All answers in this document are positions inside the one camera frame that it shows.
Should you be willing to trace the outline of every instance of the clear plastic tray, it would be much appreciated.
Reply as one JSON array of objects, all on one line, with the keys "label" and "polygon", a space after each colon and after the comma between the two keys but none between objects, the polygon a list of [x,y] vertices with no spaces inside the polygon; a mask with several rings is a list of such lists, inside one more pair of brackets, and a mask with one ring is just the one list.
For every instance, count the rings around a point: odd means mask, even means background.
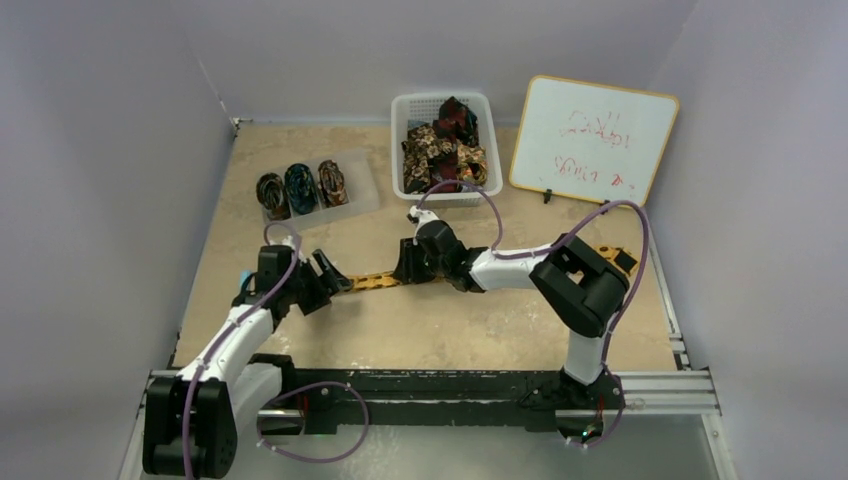
[{"label": "clear plastic tray", "polygon": [[[283,223],[291,225],[295,230],[302,231],[308,228],[317,227],[325,223],[334,222],[343,218],[354,217],[363,213],[373,212],[380,208],[380,197],[377,194],[377,187],[374,184],[374,175],[371,173],[371,167],[368,165],[368,160],[365,158],[365,150],[361,148],[346,150],[343,152],[325,155],[309,160],[292,160],[288,164],[281,165],[256,177],[259,178],[268,173],[274,172],[282,178],[285,178],[286,169],[295,163],[302,163],[309,167],[312,171],[312,176],[318,179],[318,165],[324,160],[335,160],[339,165],[339,170],[345,177],[345,189],[347,190],[348,202],[337,207],[326,207],[321,201],[315,205],[312,212],[305,215],[300,215],[289,208],[292,212],[291,218],[282,220]],[[257,207],[261,212],[262,219],[265,223],[270,223],[268,213],[261,205],[257,203]]]}]

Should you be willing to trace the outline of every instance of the gray wall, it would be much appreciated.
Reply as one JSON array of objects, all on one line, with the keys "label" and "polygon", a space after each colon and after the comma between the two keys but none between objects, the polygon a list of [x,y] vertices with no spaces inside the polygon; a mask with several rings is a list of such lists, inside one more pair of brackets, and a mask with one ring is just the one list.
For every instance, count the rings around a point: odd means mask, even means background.
[{"label": "gray wall", "polygon": [[381,120],[483,91],[501,122],[545,73],[646,87],[695,0],[172,0],[233,116]]},{"label": "gray wall", "polygon": [[701,0],[651,88],[682,105],[649,203],[741,478],[846,478],[848,4]]},{"label": "gray wall", "polygon": [[0,1],[3,478],[114,478],[229,152],[168,3]]}]

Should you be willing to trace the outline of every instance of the whiteboard yellow frame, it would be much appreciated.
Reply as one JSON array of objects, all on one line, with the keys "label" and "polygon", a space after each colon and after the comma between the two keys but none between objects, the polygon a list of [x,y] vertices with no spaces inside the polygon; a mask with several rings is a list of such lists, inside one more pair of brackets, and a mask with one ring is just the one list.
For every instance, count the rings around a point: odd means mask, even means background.
[{"label": "whiteboard yellow frame", "polygon": [[[665,134],[665,140],[663,141],[663,147],[660,150],[660,158],[657,159],[657,164],[654,167],[654,172],[651,174],[651,181],[650,181],[650,183],[648,183],[648,188],[645,190],[645,198],[643,198],[642,201],[639,202],[639,206],[645,206],[645,202],[648,201],[648,194],[651,193],[651,187],[654,185],[654,177],[657,176],[657,169],[659,169],[659,167],[660,167],[660,162],[662,161],[663,153],[665,153],[665,147],[666,147],[666,145],[668,145],[668,139],[671,136],[671,129],[674,127],[674,121],[677,119],[677,112],[680,111],[680,101],[677,99],[677,97],[675,97],[674,95],[667,94],[667,93],[656,93],[656,92],[649,92],[649,91],[646,91],[646,90],[636,90],[636,89],[633,89],[633,88],[624,88],[624,87],[616,87],[616,86],[613,86],[613,85],[604,85],[604,84],[601,84],[601,83],[583,82],[581,80],[573,80],[571,78],[552,77],[552,76],[549,76],[549,75],[536,75],[535,77],[531,78],[530,83],[527,85],[527,95],[524,97],[524,109],[521,111],[521,124],[518,127],[518,139],[515,141],[515,150],[513,150],[513,152],[512,152],[512,162],[509,166],[509,183],[510,183],[510,185],[512,185],[513,187],[516,187],[516,188],[522,188],[524,190],[531,190],[531,191],[534,191],[534,192],[541,192],[541,193],[545,193],[545,190],[542,190],[541,188],[528,187],[526,185],[519,185],[519,184],[515,183],[515,181],[513,181],[513,179],[512,179],[512,171],[515,168],[515,155],[518,153],[518,146],[520,145],[520,142],[521,142],[521,133],[524,130],[524,115],[527,113],[527,104],[530,101],[530,90],[533,88],[533,83],[540,78],[545,78],[545,79],[548,79],[548,80],[555,80],[555,81],[564,82],[564,83],[576,83],[576,84],[579,84],[579,85],[588,85],[588,86],[591,86],[591,87],[601,87],[601,88],[606,88],[606,89],[609,89],[609,90],[619,90],[619,91],[622,91],[622,92],[639,93],[639,94],[642,94],[642,95],[651,95],[653,97],[668,98],[668,99],[671,99],[671,100],[674,101],[674,115],[671,116],[671,123],[669,123],[668,131]],[[567,193],[560,193],[560,192],[551,192],[551,193],[553,195],[558,195],[558,196],[561,196],[561,197],[576,198],[578,200],[585,200],[587,202],[592,202],[592,203],[603,203],[606,200],[606,199],[603,199],[603,198],[588,198],[588,197],[582,197],[580,195],[569,195]]]}]

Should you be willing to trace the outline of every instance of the table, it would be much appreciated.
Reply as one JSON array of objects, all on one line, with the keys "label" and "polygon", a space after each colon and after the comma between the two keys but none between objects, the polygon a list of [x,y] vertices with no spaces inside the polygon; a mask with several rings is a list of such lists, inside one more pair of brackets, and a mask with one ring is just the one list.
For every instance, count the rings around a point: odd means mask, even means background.
[{"label": "table", "polygon": [[[517,130],[496,132],[504,172]],[[307,252],[321,248],[345,274],[392,270],[398,240],[412,236],[409,204],[392,192],[390,129],[375,127],[242,125],[203,249],[174,365],[191,361],[225,320],[240,272],[255,269],[263,222],[254,194],[259,174],[281,165],[365,148],[380,209],[301,232]],[[535,247],[555,240],[596,208],[505,185],[495,203],[505,223],[501,247]],[[487,246],[497,234],[494,215],[479,207],[438,209],[466,246]],[[592,245],[638,256],[641,230],[630,210],[618,209],[581,231]],[[304,368],[558,369],[568,329],[537,291],[460,293],[446,283],[403,286],[337,296],[303,317],[296,307],[261,348],[292,355]],[[656,272],[649,263],[638,294],[612,340],[612,370],[676,370]]]}]

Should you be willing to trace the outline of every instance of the basket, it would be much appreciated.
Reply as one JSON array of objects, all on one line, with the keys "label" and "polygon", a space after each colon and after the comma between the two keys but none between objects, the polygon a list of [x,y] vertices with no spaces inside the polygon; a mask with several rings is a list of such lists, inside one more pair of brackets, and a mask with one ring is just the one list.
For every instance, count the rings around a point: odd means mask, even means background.
[{"label": "basket", "polygon": [[[492,122],[492,109],[489,100],[476,92],[438,92],[414,93],[401,95],[392,101],[392,188],[395,195],[410,202],[418,202],[422,194],[407,194],[403,191],[403,148],[401,142],[406,140],[409,120],[419,120],[431,123],[439,118],[439,107],[450,97],[456,97],[466,104],[477,115],[477,128],[480,135],[480,146],[486,149],[486,161],[489,166],[489,177],[483,190],[494,197],[503,188],[503,174],[498,157],[498,144],[495,140],[495,126]],[[469,193],[438,193],[427,197],[429,208],[438,207],[473,207],[483,202],[483,197],[477,192]]]}]

